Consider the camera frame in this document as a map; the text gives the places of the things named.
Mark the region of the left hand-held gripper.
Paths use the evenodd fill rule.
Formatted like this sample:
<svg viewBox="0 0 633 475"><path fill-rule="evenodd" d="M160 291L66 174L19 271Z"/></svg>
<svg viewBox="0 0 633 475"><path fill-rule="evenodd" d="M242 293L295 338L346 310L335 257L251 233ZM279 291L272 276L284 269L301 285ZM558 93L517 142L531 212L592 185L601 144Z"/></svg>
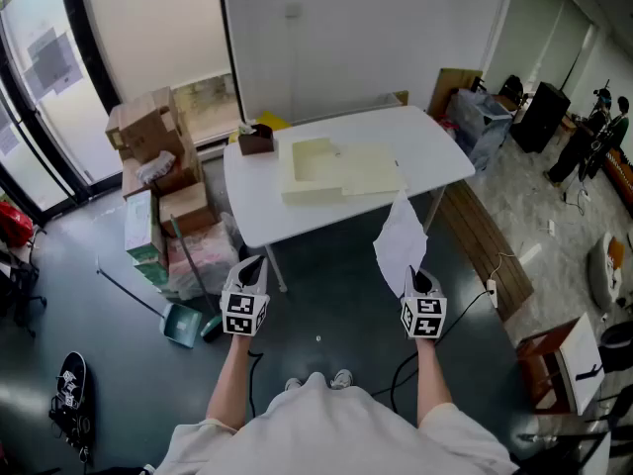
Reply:
<svg viewBox="0 0 633 475"><path fill-rule="evenodd" d="M265 294L268 259L250 256L228 273L221 295L224 333L255 336L266 319L270 297Z"/></svg>

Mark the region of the person's right forearm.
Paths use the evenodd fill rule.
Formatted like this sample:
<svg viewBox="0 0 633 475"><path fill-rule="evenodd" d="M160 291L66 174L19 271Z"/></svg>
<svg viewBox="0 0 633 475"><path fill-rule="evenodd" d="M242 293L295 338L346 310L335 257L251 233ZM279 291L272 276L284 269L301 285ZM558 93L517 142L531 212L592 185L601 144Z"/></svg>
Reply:
<svg viewBox="0 0 633 475"><path fill-rule="evenodd" d="M437 406L451 404L452 397L446 385L441 366L431 339L417 338L417 398L416 425Z"/></svg>

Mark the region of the white table leg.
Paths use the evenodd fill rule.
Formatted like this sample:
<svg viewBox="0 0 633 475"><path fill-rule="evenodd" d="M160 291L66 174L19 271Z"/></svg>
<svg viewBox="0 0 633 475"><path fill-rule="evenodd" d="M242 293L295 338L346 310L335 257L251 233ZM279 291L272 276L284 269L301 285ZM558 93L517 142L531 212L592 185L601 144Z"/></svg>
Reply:
<svg viewBox="0 0 633 475"><path fill-rule="evenodd" d="M288 291L288 287L287 287L287 285L285 283L285 280L283 278L282 272L281 272L280 267L278 265L278 262L277 262L274 250L273 250L273 248L272 248L272 246L270 244L267 244L265 246L265 250L266 250L266 253L267 253L267 257L268 257L268 259L270 261L270 265L272 266L274 274L275 274L275 276L277 278L277 281L278 281L278 284L279 284L279 290L282 293L286 293Z"/></svg>
<svg viewBox="0 0 633 475"><path fill-rule="evenodd" d="M423 223L424 231L427 233L432 225L432 222L435 218L439 205L441 203L442 197L445 192L445 187L439 187L432 190L429 195L431 197L431 204L429 206L426 218Z"/></svg>

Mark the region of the green broom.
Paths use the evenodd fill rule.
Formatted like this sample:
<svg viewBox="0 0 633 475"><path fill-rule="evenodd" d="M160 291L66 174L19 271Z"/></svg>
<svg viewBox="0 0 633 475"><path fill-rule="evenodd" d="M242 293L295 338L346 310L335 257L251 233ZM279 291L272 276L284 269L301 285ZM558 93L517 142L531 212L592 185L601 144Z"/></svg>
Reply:
<svg viewBox="0 0 633 475"><path fill-rule="evenodd" d="M211 317L208 320L208 322L205 324L205 326L202 328L201 330L201 337L203 338L203 340L205 342L211 342L212 340L216 339L221 333L222 333L222 314L219 308L218 303L213 300L210 296L210 294L208 293L206 286L202 280L202 277L200 275L200 272L189 252L189 249L186 245L186 242L183 238L183 235L179 229L178 223L176 221L176 219L174 218L173 215L170 216L170 222L172 224L174 233L176 234L183 252L186 256L186 259L189 263L189 266L191 268L191 271L193 272L198 285L201 289L201 291L203 292L203 297L205 299L205 302L210 310L211 313Z"/></svg>

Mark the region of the wooden slat board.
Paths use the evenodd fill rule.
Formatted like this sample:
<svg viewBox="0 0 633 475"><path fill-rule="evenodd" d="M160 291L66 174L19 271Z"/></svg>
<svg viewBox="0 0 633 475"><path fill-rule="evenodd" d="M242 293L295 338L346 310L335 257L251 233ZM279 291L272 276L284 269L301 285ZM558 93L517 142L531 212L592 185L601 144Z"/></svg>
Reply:
<svg viewBox="0 0 633 475"><path fill-rule="evenodd" d="M465 181L444 189L439 212L470 259L481 281L497 285L497 311L505 323L534 293L514 250Z"/></svg>

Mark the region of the green dustpan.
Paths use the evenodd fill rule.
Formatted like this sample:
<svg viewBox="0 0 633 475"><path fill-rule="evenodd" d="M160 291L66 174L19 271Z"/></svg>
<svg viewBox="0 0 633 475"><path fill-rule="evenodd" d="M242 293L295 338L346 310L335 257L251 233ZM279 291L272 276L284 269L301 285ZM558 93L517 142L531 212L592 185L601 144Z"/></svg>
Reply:
<svg viewBox="0 0 633 475"><path fill-rule="evenodd" d="M102 269L99 258L95 259L96 273L103 276L111 284L125 293L127 296L142 305L145 309L159 317L159 331L169 340L187 348L194 346L197 329L202 320L202 313L176 303L167 303L162 311L147 304L140 297L132 293L125 286L115 280Z"/></svg>

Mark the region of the dark brown wooden box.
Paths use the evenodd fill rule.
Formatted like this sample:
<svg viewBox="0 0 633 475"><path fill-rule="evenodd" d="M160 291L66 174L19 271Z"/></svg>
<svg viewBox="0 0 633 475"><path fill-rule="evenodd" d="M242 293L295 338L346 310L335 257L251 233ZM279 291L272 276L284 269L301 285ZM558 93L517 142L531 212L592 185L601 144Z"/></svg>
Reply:
<svg viewBox="0 0 633 475"><path fill-rule="evenodd" d="M253 135L239 134L237 143L243 156L274 151L273 131L262 124L253 125L257 132Z"/></svg>

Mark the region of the white plastic bag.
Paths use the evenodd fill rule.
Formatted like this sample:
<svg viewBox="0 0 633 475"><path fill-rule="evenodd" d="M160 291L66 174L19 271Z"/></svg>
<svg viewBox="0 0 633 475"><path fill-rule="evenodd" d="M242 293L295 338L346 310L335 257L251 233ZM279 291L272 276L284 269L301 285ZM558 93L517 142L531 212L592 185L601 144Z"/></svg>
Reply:
<svg viewBox="0 0 633 475"><path fill-rule="evenodd" d="M173 167L176 156L167 150L162 150L158 157L141 165L136 171L136 178L142 184L149 184L166 175Z"/></svg>

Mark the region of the yellow padded bag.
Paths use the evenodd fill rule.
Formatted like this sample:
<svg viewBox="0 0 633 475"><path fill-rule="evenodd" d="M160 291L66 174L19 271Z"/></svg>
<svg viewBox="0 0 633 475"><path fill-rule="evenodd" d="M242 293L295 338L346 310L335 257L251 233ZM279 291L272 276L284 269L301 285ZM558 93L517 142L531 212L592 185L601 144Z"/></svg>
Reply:
<svg viewBox="0 0 633 475"><path fill-rule="evenodd" d="M264 111L260 117L256 118L252 122L265 125L269 127L273 132L292 127L292 125L289 122L276 116L275 114L269 111ZM228 143L237 143L238 136L239 136L238 131L232 132L228 137Z"/></svg>

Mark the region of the stack of cardboard boxes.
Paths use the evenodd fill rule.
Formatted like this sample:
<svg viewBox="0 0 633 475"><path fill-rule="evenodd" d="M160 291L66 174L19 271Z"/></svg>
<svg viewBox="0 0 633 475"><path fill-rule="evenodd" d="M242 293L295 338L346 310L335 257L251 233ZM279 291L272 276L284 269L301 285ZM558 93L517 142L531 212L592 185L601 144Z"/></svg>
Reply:
<svg viewBox="0 0 633 475"><path fill-rule="evenodd" d="M184 236L221 221L212 207L205 176L172 90L163 87L113 108L105 129L123 165L122 194L149 190L157 199L157 219L163 232L174 238L170 216ZM137 169L162 150L176 156L171 170L149 184L136 178Z"/></svg>

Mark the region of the white and orange seat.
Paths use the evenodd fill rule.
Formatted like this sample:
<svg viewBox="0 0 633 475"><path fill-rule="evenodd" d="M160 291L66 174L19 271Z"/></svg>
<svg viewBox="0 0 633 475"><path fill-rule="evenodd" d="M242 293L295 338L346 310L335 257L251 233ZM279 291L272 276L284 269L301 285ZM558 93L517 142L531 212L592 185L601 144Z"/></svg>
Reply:
<svg viewBox="0 0 633 475"><path fill-rule="evenodd" d="M624 244L605 232L588 253L588 283L596 305L608 313L620 297Z"/></svg>

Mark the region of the brown cardboard sheet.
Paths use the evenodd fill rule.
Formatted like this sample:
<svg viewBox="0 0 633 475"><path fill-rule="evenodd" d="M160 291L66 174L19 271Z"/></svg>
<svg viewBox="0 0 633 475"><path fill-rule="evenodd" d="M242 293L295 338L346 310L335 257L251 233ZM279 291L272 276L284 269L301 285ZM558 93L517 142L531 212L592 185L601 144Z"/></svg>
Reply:
<svg viewBox="0 0 633 475"><path fill-rule="evenodd" d="M483 77L481 70L441 68L426 113L433 119L445 114L452 94L459 89L470 89L477 77Z"/></svg>

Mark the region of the black oval board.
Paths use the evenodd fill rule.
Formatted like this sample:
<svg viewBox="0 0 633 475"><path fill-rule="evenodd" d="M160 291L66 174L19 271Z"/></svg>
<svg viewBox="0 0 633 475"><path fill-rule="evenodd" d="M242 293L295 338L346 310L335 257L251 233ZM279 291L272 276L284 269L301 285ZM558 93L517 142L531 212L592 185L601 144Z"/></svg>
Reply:
<svg viewBox="0 0 633 475"><path fill-rule="evenodd" d="M79 352L69 352L61 365L48 416L60 436L77 451L81 463L91 464L95 438L94 385L89 367Z"/></svg>

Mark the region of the grey poster sheet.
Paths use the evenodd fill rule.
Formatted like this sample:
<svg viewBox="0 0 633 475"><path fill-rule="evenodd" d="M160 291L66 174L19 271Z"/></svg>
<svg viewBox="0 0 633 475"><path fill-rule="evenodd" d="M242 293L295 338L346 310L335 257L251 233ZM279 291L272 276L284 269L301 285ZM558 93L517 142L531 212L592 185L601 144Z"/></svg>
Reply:
<svg viewBox="0 0 633 475"><path fill-rule="evenodd" d="M67 33L58 36L50 28L28 46L27 52L32 64L24 78L35 102L50 91L59 95L83 77Z"/></svg>

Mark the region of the black metal frame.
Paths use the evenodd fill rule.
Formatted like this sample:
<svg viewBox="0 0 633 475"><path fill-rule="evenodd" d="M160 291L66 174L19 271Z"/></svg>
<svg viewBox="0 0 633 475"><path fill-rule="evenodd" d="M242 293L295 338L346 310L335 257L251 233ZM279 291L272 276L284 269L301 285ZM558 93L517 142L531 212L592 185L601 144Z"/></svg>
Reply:
<svg viewBox="0 0 633 475"><path fill-rule="evenodd" d="M633 426L587 434L522 434L521 439L542 440L548 447L516 460L512 475L607 475L611 459L633 459Z"/></svg>

